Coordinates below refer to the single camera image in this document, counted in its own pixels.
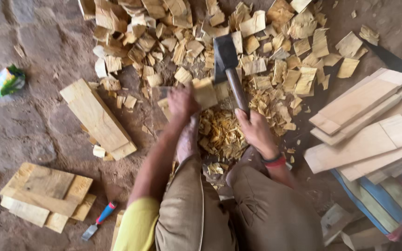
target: axe handle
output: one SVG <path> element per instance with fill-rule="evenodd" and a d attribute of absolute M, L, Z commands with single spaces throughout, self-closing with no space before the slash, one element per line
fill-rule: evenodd
<path fill-rule="evenodd" d="M 240 83 L 240 78 L 238 78 L 237 70 L 235 67 L 226 70 L 227 79 L 231 84 L 232 92 L 234 93 L 235 100 L 237 101 L 238 108 L 242 109 L 250 118 L 250 112 L 248 101 L 244 95 L 243 87 Z"/>

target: sleeve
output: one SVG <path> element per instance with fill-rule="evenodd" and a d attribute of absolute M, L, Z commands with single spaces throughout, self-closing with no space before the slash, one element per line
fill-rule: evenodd
<path fill-rule="evenodd" d="M 123 215 L 113 251 L 148 251 L 154 245 L 159 207 L 151 197 L 134 201 Z"/>

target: beige trousers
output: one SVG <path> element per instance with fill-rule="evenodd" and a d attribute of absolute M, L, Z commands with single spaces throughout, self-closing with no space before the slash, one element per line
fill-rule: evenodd
<path fill-rule="evenodd" d="M 198 155 L 176 171 L 159 210 L 157 250 L 323 250 L 320 218 L 297 192 L 236 165 L 228 174 L 236 206 L 228 212 L 201 171 Z"/>

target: hand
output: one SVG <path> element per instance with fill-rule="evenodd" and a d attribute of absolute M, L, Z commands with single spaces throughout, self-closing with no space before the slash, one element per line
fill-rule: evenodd
<path fill-rule="evenodd" d="M 168 108 L 172 119 L 184 122 L 186 125 L 190 121 L 190 116 L 200 110 L 200 105 L 193 96 L 193 86 L 179 85 L 177 88 L 168 92 Z"/>
<path fill-rule="evenodd" d="M 248 116 L 241 109 L 235 109 L 235 115 L 240 122 L 244 137 L 260 152 L 263 159 L 270 160 L 278 156 L 278 146 L 263 115 L 251 110 L 251 117 L 248 120 Z"/>

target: black bracelet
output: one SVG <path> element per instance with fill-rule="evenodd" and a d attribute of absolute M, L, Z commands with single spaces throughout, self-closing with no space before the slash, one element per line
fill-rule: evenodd
<path fill-rule="evenodd" d="M 280 157 L 282 157 L 282 152 L 279 152 L 279 154 L 278 154 L 275 158 L 270 159 L 270 160 L 265 160 L 265 159 L 262 157 L 262 158 L 261 158 L 261 162 L 263 162 L 263 163 L 272 163 L 272 162 L 277 161 L 278 159 L 280 159 Z"/>

